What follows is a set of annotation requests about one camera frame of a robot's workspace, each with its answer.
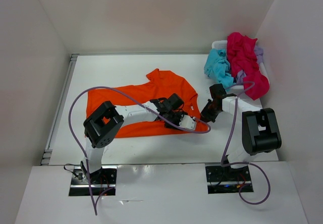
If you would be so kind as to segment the orange t shirt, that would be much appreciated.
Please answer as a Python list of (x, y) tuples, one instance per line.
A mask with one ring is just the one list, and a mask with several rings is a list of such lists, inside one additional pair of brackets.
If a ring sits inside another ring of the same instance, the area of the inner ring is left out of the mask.
[[(161, 71), (159, 69), (153, 70), (146, 77), (148, 82), (145, 84), (122, 86), (117, 89), (140, 103), (162, 97), (168, 98), (175, 93), (184, 101), (183, 111), (190, 116), (200, 117), (197, 106), (198, 94), (185, 78), (172, 71)], [(89, 117), (105, 101), (121, 106), (134, 104), (130, 99), (112, 90), (95, 89), (88, 92), (86, 116)], [(171, 134), (185, 134), (185, 131), (166, 128), (161, 121), (141, 122), (122, 126), (116, 137), (130, 138)]]

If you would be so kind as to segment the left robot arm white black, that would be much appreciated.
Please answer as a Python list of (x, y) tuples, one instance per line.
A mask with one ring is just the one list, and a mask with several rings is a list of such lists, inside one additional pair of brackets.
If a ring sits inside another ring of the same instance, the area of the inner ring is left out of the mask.
[(194, 121), (180, 109), (183, 103), (175, 93), (169, 98), (152, 99), (141, 105), (121, 106), (103, 102), (83, 123), (86, 156), (81, 161), (82, 177), (91, 184), (99, 182), (104, 148), (112, 143), (122, 127), (162, 121), (166, 129), (194, 130)]

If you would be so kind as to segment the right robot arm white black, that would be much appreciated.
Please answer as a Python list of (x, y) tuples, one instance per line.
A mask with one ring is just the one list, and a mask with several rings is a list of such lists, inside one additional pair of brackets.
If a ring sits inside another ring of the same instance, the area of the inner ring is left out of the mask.
[[(201, 111), (200, 119), (205, 123), (214, 123), (222, 112), (234, 117), (221, 159), (223, 178), (233, 180), (239, 169), (253, 162), (257, 154), (270, 153), (282, 146), (276, 114), (272, 108), (251, 105), (240, 99), (239, 94), (228, 94), (222, 84), (214, 84), (209, 89), (211, 99)], [(237, 120), (242, 123), (242, 143), (234, 152), (227, 153)]]

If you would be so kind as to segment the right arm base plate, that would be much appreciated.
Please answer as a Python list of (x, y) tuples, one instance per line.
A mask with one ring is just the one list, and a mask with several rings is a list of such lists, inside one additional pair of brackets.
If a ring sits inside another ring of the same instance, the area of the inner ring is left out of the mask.
[(208, 194), (231, 194), (253, 192), (251, 176), (247, 166), (240, 169), (222, 167), (219, 164), (206, 164)]

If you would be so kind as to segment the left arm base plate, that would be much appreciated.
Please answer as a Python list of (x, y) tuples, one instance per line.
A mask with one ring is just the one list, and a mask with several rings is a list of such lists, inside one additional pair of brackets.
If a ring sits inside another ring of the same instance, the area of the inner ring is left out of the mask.
[[(98, 177), (91, 178), (91, 189), (93, 196), (99, 196), (106, 189), (104, 196), (114, 196), (116, 193), (116, 180), (117, 180), (116, 165), (104, 165)], [(89, 185), (86, 175), (83, 173), (80, 166), (73, 165), (69, 196), (89, 196)]]

